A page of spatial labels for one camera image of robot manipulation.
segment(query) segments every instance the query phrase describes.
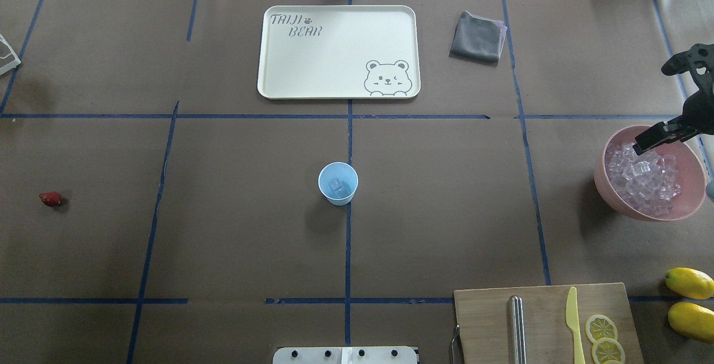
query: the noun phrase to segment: blue plastic cup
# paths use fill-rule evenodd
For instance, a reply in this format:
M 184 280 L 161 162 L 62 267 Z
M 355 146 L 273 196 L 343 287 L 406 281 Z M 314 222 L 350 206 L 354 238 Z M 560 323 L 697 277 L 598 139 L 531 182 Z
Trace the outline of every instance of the blue plastic cup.
M 352 166 L 343 162 L 333 162 L 322 169 L 317 184 L 327 201 L 336 206 L 343 206 L 352 201 L 359 178 Z

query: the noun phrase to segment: gray cloth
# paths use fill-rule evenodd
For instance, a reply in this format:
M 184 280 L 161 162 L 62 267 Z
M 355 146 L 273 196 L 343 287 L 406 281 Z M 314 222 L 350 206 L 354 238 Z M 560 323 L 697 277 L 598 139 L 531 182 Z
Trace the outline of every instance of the gray cloth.
M 498 62 L 507 28 L 503 21 L 474 16 L 464 11 L 456 24 L 451 52 L 482 62 Z

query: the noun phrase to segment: lemon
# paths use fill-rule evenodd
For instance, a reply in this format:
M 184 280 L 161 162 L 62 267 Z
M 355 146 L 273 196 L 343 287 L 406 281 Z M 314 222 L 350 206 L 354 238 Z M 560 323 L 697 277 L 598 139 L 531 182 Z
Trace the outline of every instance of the lemon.
M 714 294 L 714 280 L 704 272 L 691 268 L 667 271 L 665 283 L 671 291 L 689 298 L 706 300 Z
M 619 361 L 625 364 L 625 351 L 620 342 L 612 338 L 597 339 L 592 345 L 592 360 L 595 364 L 605 364 L 607 361 Z
M 592 343 L 597 339 L 610 338 L 617 341 L 617 327 L 607 316 L 600 314 L 588 318 L 585 323 L 585 334 Z
M 714 344 L 714 311 L 682 301 L 670 308 L 667 318 L 672 329 L 683 336 Z

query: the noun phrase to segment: white object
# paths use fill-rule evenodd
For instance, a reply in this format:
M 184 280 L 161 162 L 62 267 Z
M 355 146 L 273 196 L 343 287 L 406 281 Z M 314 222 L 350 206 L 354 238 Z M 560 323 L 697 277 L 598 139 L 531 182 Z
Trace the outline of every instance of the white object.
M 280 348 L 273 364 L 418 364 L 419 356 L 407 346 Z
M 359 177 L 347 163 L 332 162 L 320 171 L 317 185 L 327 201 L 335 206 L 345 206 L 355 196 Z
M 273 6 L 258 92 L 268 99 L 412 98 L 421 89 L 407 6 Z
M 20 58 L 12 50 L 10 44 L 0 34 L 0 75 L 15 69 L 20 64 Z

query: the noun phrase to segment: strawberry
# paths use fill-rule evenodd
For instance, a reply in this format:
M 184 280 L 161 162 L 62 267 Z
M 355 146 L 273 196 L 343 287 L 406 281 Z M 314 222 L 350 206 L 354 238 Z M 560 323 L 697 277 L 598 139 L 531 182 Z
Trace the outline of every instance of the strawberry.
M 40 199 L 44 205 L 48 207 L 58 206 L 59 202 L 62 202 L 62 196 L 56 191 L 50 191 L 49 193 L 40 194 Z

